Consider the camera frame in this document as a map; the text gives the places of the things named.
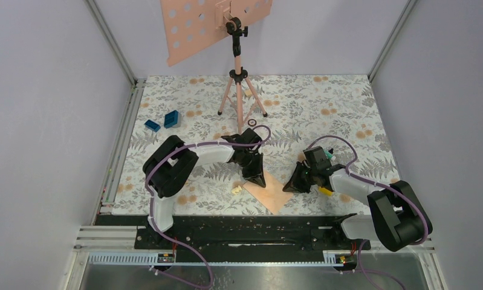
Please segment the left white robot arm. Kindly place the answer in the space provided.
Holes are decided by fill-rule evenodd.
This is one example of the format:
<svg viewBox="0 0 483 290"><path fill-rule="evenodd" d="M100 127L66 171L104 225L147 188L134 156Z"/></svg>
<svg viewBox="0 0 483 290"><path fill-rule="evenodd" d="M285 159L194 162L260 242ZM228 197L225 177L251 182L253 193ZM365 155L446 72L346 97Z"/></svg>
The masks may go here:
<svg viewBox="0 0 483 290"><path fill-rule="evenodd" d="M197 166L214 163L233 163L241 168L242 177L262 188L266 187L263 154L259 148L271 136L268 131L263 139L254 129L241 134L221 136L217 140L185 143L179 136L171 135L146 160L143 165L145 187L150 193L148 221L151 227L149 240L157 248L165 248L172 242L173 208L176 194L184 187Z"/></svg>

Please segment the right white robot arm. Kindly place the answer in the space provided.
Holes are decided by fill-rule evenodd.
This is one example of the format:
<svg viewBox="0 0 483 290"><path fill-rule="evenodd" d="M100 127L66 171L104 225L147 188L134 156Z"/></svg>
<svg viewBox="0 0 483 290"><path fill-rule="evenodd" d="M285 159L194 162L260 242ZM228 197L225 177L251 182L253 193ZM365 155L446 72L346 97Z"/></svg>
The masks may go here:
<svg viewBox="0 0 483 290"><path fill-rule="evenodd" d="M346 249L356 239L379 240L396 252L430 235L432 223L412 186L406 181L389 185L348 173L344 165L331 163L329 153L317 146L304 150L283 190L309 193L312 186L348 195L370 209L370 214L355 215L342 221L331 233L333 244Z"/></svg>

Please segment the tan paper envelope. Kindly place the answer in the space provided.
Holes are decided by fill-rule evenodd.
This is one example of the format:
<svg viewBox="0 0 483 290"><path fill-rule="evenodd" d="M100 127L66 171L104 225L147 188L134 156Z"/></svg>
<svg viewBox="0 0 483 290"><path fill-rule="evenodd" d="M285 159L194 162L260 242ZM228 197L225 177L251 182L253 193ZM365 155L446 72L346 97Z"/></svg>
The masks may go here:
<svg viewBox="0 0 483 290"><path fill-rule="evenodd" d="M246 182L242 187L254 196L271 214L278 214L284 205L293 197L293 193L284 192L284 185L266 170L264 171L266 187Z"/></svg>

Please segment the green white glue stick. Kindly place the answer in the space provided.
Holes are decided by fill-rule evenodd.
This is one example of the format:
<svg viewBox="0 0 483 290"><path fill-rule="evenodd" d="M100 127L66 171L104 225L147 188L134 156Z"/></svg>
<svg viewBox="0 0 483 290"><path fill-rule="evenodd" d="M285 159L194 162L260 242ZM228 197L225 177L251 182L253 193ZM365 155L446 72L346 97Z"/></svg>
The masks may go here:
<svg viewBox="0 0 483 290"><path fill-rule="evenodd" d="M326 157L327 157L329 160L334 160L334 159L335 159L335 156L334 156L334 155L333 155L331 152L329 152L329 151L327 151L327 150L324 150L324 153L325 153Z"/></svg>

